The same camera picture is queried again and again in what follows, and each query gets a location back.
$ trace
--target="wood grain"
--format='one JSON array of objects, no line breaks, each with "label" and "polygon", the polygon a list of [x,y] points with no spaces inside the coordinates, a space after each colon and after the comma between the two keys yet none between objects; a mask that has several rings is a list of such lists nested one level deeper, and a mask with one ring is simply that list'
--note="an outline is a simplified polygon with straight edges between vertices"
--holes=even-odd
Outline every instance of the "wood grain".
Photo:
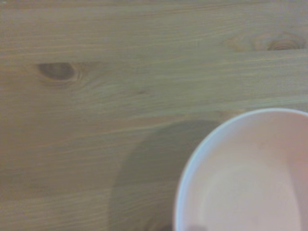
[{"label": "wood grain", "polygon": [[169,231],[196,145],[308,111],[302,0],[0,1],[0,229]]}]

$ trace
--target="ceramic bowl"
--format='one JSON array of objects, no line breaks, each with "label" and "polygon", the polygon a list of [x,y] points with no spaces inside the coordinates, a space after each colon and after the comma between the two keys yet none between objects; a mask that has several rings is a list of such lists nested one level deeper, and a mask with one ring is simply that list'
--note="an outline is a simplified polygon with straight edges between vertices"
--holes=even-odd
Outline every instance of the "ceramic bowl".
[{"label": "ceramic bowl", "polygon": [[262,109],[211,132],[180,178],[174,231],[308,230],[308,114]]}]

